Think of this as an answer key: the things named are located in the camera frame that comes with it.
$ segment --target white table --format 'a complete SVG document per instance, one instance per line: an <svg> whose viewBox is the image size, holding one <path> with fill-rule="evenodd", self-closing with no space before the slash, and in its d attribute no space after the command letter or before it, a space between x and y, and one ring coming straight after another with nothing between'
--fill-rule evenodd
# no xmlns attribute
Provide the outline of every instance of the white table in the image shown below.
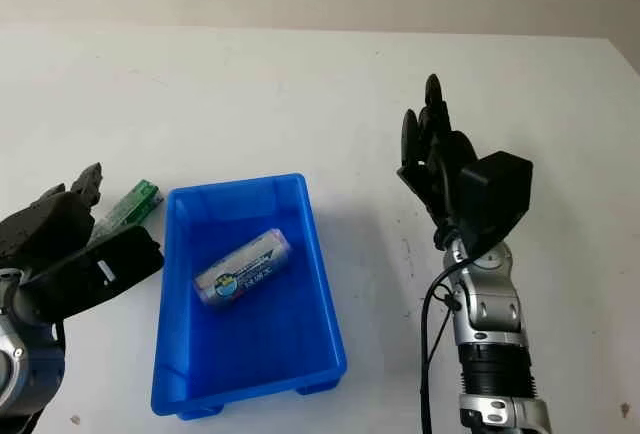
<svg viewBox="0 0 640 434"><path fill-rule="evenodd" d="M640 78L607 41L18 26L0 30L0 213L95 161L98 215L143 177L167 192L302 172L349 360L333 391L156 417L158 273L67 322L66 376L36 432L416 432L419 298L441 253L395 170L403 113L431 72L481 155L535 163L531 210L508 240L555 431L637 432ZM158 212L159 240L162 226ZM458 379L448 330L436 433L463 431Z"/></svg>

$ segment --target robotic hand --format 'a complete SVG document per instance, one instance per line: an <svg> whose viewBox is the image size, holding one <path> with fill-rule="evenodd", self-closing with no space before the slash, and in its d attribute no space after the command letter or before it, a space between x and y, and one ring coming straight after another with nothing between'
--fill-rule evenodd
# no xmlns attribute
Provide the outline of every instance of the robotic hand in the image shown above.
<svg viewBox="0 0 640 434"><path fill-rule="evenodd" d="M141 226L87 245L100 199L100 164L0 223L0 432L28 434L64 375L63 321L163 265Z"/></svg>
<svg viewBox="0 0 640 434"><path fill-rule="evenodd" d="M506 152L478 159L469 139L453 131L435 74L427 80L419 118L402 126L398 175L425 204L436 224L434 242L446 251L445 270L431 284L422 310L422 430L431 433L427 318L432 298L454 312L462 364L462 425L474 434L550 434L544 401L536 398L512 256L503 239L529 208L533 164ZM447 279L451 288L442 284ZM436 289L448 292L436 295Z"/></svg>

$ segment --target blue plastic bin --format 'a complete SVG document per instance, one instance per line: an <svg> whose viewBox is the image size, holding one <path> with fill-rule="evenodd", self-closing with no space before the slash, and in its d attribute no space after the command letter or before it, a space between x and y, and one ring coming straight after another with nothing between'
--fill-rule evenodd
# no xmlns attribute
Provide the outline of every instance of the blue plastic bin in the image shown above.
<svg viewBox="0 0 640 434"><path fill-rule="evenodd" d="M226 308L203 304L193 277L273 227L291 244L287 267ZM153 411L186 420L274 392L311 394L335 387L346 367L304 177L172 191Z"/></svg>

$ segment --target black cable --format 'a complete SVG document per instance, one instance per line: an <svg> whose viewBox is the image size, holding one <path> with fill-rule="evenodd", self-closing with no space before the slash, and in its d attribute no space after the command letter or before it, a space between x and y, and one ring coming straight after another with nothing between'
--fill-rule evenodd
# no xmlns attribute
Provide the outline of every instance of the black cable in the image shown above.
<svg viewBox="0 0 640 434"><path fill-rule="evenodd" d="M464 267L471 264L475 261L476 258L469 257L464 259L456 264L452 264L447 267L444 271L442 271L438 276L433 280L433 282L429 285L429 289L427 289L427 293L424 296L424 302L422 304L422 315L420 319L420 330L422 334L422 374L420 377L420 418L422 421L422 433L423 434L432 434L431 431L431 406L429 403L429 365L431 363L431 357L435 353L429 351L429 337L427 332L427 321L429 319L429 305L431 304L431 298L434 297L435 291L439 285L442 284L442 281L447 279L454 272L463 269ZM438 338L436 339L436 347L440 341L440 337L442 337L442 333L439 333Z"/></svg>
<svg viewBox="0 0 640 434"><path fill-rule="evenodd" d="M447 322L449 321L449 317L451 317L451 309L447 309L447 313L444 316L444 320L442 324L440 324L440 330L438 331L438 335L436 336L436 340L433 342L433 347L429 352L429 357L427 358L427 368L431 365L431 360L433 359L433 355L436 353L436 349L438 348L438 344L440 344L440 339L442 339L442 334L444 333L444 329L447 327Z"/></svg>

